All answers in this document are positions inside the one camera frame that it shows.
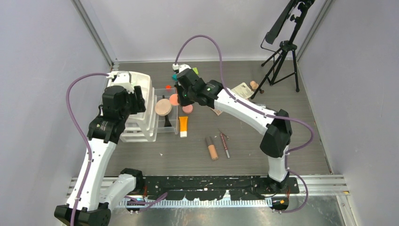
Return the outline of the small pink round puff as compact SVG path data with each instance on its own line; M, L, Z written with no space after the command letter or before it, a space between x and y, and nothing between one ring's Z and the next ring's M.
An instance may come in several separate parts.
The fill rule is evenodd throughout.
M178 95L177 94L172 94L169 97L169 101L170 101L172 106L179 106Z

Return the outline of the orange cream tube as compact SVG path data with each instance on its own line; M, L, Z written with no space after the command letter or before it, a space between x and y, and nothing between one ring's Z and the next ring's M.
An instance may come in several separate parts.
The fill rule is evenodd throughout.
M187 129L188 129L188 116L180 116L179 117L179 127L180 127L180 137L187 137Z

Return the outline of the white plastic drawer organizer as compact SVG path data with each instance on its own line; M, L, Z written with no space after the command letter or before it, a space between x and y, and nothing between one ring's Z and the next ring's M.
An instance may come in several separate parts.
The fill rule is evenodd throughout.
M107 87L122 86L134 101L120 140L125 143L156 141L156 95L150 76L132 71L112 71L107 79Z

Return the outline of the eyeshadow palette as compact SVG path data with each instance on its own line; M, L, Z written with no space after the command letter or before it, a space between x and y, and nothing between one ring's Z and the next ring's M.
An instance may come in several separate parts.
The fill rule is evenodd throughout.
M223 112L222 111L220 111L220 110L218 110L218 109L212 109L211 108L211 110L217 115L217 116L220 116Z

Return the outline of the black makeup brush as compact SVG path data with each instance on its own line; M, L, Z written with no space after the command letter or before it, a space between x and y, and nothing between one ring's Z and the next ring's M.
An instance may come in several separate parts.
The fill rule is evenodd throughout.
M165 118L164 127L171 127L172 125L171 125L171 122L169 120L168 114L172 110L172 105L171 105L169 100L162 99L162 110L163 110L162 114L163 114L163 116Z

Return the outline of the clear plastic drawer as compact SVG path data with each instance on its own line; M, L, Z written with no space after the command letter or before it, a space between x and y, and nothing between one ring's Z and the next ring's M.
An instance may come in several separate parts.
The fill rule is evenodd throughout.
M170 98L176 94L174 88L155 89L155 113L158 117L156 123L159 133L178 134L178 108L170 102Z

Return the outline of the foundation tube grey cap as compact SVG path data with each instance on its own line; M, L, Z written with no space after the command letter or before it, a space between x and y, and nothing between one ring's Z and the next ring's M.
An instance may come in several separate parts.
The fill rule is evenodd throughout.
M213 161L217 160L218 159L218 154L217 154L216 147L215 147L215 145L213 143L212 138L211 137L206 137L205 138L205 142L206 142L206 145L207 145L211 160L213 160Z

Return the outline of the red makeup pencil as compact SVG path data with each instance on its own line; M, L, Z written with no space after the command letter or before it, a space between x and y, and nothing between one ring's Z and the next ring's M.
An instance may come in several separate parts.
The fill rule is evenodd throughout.
M221 141L222 141L222 144L223 144L223 147L224 147L226 156L227 156L227 158L229 159L229 158L230 158L230 153L229 153L228 146L227 146L227 142L226 142L227 139L226 139L225 137L221 136L221 135L220 135L220 137L221 137Z

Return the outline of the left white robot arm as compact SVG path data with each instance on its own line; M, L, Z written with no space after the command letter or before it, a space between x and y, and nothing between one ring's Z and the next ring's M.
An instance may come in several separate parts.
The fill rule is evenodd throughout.
M146 110L140 86L107 87L98 115L90 122L84 137L88 146L75 187L64 205L56 206L54 216L67 226L106 226L112 210L129 193L140 194L145 179L140 170L125 168L117 179L101 191L104 174L125 123L131 114Z

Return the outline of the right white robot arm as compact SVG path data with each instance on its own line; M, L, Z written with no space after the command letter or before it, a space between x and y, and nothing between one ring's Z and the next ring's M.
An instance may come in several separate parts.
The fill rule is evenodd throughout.
M288 115L286 111L275 112L262 108L233 94L216 80L204 82L190 67L178 71L175 88L180 105L197 103L228 113L259 132L263 136L260 149L268 157L268 187L273 193L281 193L287 188L290 174L285 154L292 128L290 122L284 119Z

